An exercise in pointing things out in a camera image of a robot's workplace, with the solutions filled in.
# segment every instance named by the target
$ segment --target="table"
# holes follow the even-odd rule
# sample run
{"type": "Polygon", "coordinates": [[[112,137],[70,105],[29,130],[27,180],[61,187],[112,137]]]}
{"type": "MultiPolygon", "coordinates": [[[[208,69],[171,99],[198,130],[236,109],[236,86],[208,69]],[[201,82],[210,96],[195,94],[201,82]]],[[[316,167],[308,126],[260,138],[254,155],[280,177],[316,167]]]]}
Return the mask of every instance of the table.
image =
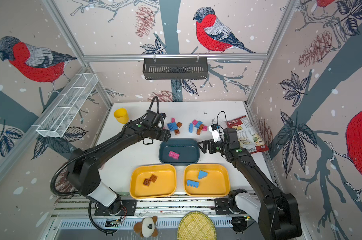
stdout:
{"type": "MultiPolygon", "coordinates": [[[[137,119],[145,114],[150,103],[114,103],[111,111],[106,119],[97,144],[100,144],[109,138],[118,134],[123,124],[119,123],[113,116],[113,113],[118,108],[125,108],[129,114],[129,119],[137,119]]],[[[152,110],[156,111],[156,103],[153,104],[152,110]]],[[[176,122],[181,122],[183,126],[179,129],[180,134],[175,135],[172,131],[172,138],[193,138],[201,142],[203,140],[212,139],[212,134],[209,131],[201,131],[200,135],[189,133],[189,124],[195,119],[202,121],[204,125],[211,125],[216,122],[217,114],[220,111],[225,111],[228,121],[247,115],[246,109],[242,101],[214,101],[214,102],[160,102],[159,112],[165,113],[167,118],[166,123],[171,122],[171,118],[175,118],[176,122]]],[[[225,128],[225,117],[221,113],[218,124],[225,128]]],[[[99,170],[102,181],[112,190],[123,194],[128,193],[130,189],[130,179],[133,171],[139,166],[161,164],[158,159],[159,146],[161,142],[155,140],[152,145],[144,145],[141,142],[136,143],[122,150],[117,155],[113,156],[99,170]]],[[[254,161],[261,171],[271,180],[269,170],[266,166],[265,159],[262,153],[252,154],[254,161]]],[[[243,188],[252,190],[246,178],[227,162],[219,153],[203,154],[200,151],[200,159],[198,164],[221,164],[227,170],[230,178],[231,189],[243,188]]],[[[177,189],[176,194],[184,194],[183,177],[186,166],[175,166],[177,171],[177,189]]]]}

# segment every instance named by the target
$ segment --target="stuffed toy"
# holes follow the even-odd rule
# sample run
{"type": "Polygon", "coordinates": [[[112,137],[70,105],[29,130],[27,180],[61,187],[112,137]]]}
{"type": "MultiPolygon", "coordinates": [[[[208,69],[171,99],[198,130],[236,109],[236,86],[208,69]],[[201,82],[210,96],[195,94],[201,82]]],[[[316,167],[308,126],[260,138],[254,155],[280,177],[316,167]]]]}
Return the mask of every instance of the stuffed toy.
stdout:
{"type": "Polygon", "coordinates": [[[158,231],[155,222],[157,222],[157,217],[146,217],[142,222],[136,223],[133,229],[136,233],[140,233],[141,237],[156,237],[158,231]]]}

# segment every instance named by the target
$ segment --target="black metal basket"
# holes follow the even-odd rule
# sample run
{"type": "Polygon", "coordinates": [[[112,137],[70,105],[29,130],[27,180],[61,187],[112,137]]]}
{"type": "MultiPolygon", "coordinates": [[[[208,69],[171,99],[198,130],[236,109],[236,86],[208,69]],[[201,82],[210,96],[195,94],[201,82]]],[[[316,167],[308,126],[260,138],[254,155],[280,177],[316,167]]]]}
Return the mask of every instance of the black metal basket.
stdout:
{"type": "Polygon", "coordinates": [[[205,79],[207,58],[145,58],[145,79],[205,79]]]}

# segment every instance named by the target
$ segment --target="bird head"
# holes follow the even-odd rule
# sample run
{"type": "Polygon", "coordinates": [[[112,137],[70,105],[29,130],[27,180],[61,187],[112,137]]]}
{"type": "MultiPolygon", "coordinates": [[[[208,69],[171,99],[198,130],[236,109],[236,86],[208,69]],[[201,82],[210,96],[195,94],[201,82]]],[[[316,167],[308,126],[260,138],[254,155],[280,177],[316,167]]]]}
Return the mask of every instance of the bird head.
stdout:
{"type": "Polygon", "coordinates": [[[0,58],[2,61],[8,59],[10,61],[14,61],[13,47],[20,40],[13,36],[6,36],[0,39],[0,58]]]}
{"type": "Polygon", "coordinates": [[[215,14],[214,10],[211,7],[199,8],[194,14],[193,20],[197,20],[197,22],[201,23],[203,19],[210,14],[215,14]]]}

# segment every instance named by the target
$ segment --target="red bird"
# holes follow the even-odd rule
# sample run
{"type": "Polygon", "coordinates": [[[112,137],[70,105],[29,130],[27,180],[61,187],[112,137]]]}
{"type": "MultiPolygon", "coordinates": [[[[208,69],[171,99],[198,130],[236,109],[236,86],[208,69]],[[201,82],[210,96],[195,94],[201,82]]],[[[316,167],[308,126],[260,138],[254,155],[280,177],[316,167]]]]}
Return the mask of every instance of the red bird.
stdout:
{"type": "Polygon", "coordinates": [[[0,39],[0,58],[8,59],[25,77],[40,83],[52,83],[61,75],[69,61],[77,59],[68,54],[57,53],[49,48],[35,47],[18,38],[6,36],[0,39]]]}
{"type": "Polygon", "coordinates": [[[211,7],[202,7],[194,14],[193,20],[197,20],[197,39],[207,48],[207,52],[224,52],[230,48],[239,48],[248,53],[255,53],[247,49],[215,15],[211,7]]]}
{"type": "MultiPolygon", "coordinates": [[[[347,139],[347,154],[340,154],[334,151],[332,144],[330,142],[326,142],[330,144],[333,151],[333,157],[330,160],[332,161],[334,159],[334,154],[345,157],[354,164],[356,169],[362,175],[362,111],[350,120],[345,136],[347,139]]],[[[344,184],[350,186],[356,192],[357,198],[354,200],[359,202],[362,188],[360,190],[356,190],[350,183],[345,182],[344,184]]]]}

